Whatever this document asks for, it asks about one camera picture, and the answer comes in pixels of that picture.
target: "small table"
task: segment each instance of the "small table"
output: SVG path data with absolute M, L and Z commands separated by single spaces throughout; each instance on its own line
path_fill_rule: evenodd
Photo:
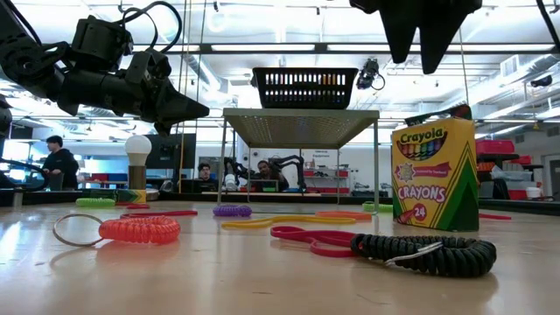
M 251 166 L 252 148 L 325 149 L 337 151 L 337 170 L 340 170 L 340 148 L 363 130 L 374 125 L 374 182 L 375 209 L 379 209 L 379 145 L 377 110 L 339 109 L 279 109 L 279 108 L 224 108 L 221 142 L 220 174 L 224 173 L 226 130 L 228 123 L 247 144 L 248 166 Z M 222 176 L 218 184 L 218 204 L 223 189 Z M 337 188 L 340 202 L 340 189 Z M 247 191 L 250 202 L 250 188 Z

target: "light bulb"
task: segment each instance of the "light bulb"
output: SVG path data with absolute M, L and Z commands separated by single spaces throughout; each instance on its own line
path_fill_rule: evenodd
M 124 149 L 129 156 L 130 166 L 144 166 L 151 152 L 151 142 L 145 136 L 131 136 L 124 144 Z

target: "ceiling light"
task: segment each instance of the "ceiling light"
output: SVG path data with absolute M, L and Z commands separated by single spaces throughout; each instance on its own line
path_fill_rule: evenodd
M 208 20 L 206 21 L 206 27 L 208 27 L 208 30 L 210 30 L 211 32 L 223 32 L 229 26 L 229 10 L 221 7 L 220 1 L 214 2 L 213 5 L 214 10 L 210 9 L 210 15 L 208 17 Z M 215 19 L 218 16 L 223 16 L 223 21 L 221 22 L 221 24 L 216 24 L 215 22 Z
M 464 52 L 513 52 L 513 51 L 549 51 L 554 46 L 552 44 L 503 44 L 503 45 L 484 45 L 484 44 L 463 44 Z M 461 45 L 452 44 L 447 48 L 448 52 L 460 52 Z
M 554 46 L 552 44 L 502 44 L 502 45 L 485 45 L 485 44 L 463 44 L 464 52 L 513 52 L 513 51 L 524 51 L 524 52 L 540 52 L 549 51 Z M 327 50 L 333 52 L 384 52 L 389 53 L 391 51 L 389 45 L 386 44 L 358 44 L 358 45 L 328 45 Z M 410 51 L 413 53 L 419 53 L 421 51 L 421 46 L 419 44 L 413 44 L 410 46 Z M 447 52 L 460 52 L 460 44 L 451 44 L 447 48 Z
M 160 51 L 162 49 L 164 49 L 166 45 L 155 45 L 154 49 L 157 51 Z M 134 45 L 134 51 L 135 52 L 141 52 L 144 51 L 146 49 L 148 49 L 148 47 L 150 47 L 149 45 Z M 188 44 L 177 44 L 174 45 L 170 50 L 168 50 L 167 52 L 171 52 L 171 53 L 182 53 L 182 52 L 197 52 L 200 50 L 200 46 L 198 45 L 188 45 Z
M 40 142 L 39 139 L 6 139 L 6 142 L 27 144 L 29 142 Z
M 312 44 L 249 44 L 249 45 L 212 45 L 212 50 L 216 52 L 266 52 L 266 51 L 313 51 L 315 45 Z
M 555 107 L 555 108 L 549 109 L 549 110 L 537 115 L 536 118 L 546 119 L 546 118 L 551 118 L 551 117 L 556 117 L 556 116 L 560 116 L 560 107 Z
M 327 50 L 333 52 L 386 52 L 390 53 L 391 48 L 385 44 L 372 45 L 328 45 Z
M 503 134 L 507 134 L 509 132 L 512 132 L 514 130 L 518 130 L 519 128 L 522 128 L 523 126 L 515 126 L 515 127 L 510 127 L 510 128 L 505 128 L 503 130 L 500 131 L 496 131 L 494 132 L 495 135 L 503 135 Z
M 483 123 L 534 123 L 532 119 L 482 119 Z

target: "black jacket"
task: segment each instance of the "black jacket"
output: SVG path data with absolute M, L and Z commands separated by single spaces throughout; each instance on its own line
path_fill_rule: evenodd
M 74 159 L 74 154 L 72 154 L 69 150 L 60 149 L 56 151 L 56 153 L 49 154 L 45 160 L 45 164 L 43 164 L 43 169 L 47 169 L 50 172 L 60 170 L 64 173 L 62 187 L 74 189 L 78 188 L 76 172 L 78 172 L 80 166 Z

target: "person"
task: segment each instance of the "person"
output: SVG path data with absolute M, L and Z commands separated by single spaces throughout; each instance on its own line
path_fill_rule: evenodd
M 210 164 L 208 163 L 200 163 L 199 164 L 199 180 L 201 180 L 202 182 L 206 183 L 206 184 L 212 184 L 214 187 L 214 190 L 218 190 L 218 181 L 214 178 L 210 177 Z
M 270 180 L 277 180 L 278 181 L 278 191 L 282 192 L 286 189 L 288 189 L 290 187 L 290 183 L 288 182 L 288 179 L 286 179 L 286 177 L 284 177 L 284 175 L 280 172 L 280 171 L 275 171 L 272 170 L 272 168 L 270 167 L 269 162 L 263 160 L 260 161 L 256 167 L 258 167 L 259 169 L 259 173 L 257 174 L 259 179 L 270 179 Z M 261 182 L 260 187 L 259 185 L 257 186 L 257 189 L 260 188 L 260 190 L 263 189 L 263 187 L 272 187 L 270 184 L 266 184 Z
M 46 146 L 51 152 L 43 164 L 43 171 L 47 175 L 60 175 L 63 173 L 62 190 L 72 191 L 78 188 L 76 172 L 80 169 L 78 162 L 67 149 L 62 149 L 62 137 L 50 136 L 46 139 Z

